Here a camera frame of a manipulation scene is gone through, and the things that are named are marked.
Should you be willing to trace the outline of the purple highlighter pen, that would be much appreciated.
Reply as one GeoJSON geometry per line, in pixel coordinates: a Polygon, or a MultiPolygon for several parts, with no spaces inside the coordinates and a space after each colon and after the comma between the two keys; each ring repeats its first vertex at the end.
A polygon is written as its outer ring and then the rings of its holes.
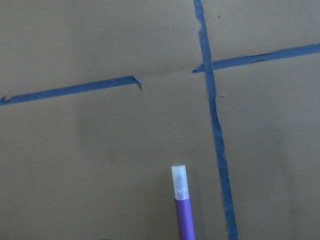
{"type": "Polygon", "coordinates": [[[195,240],[195,230],[187,171],[185,165],[174,165],[171,167],[174,198],[177,212],[177,221],[180,240],[195,240]]]}

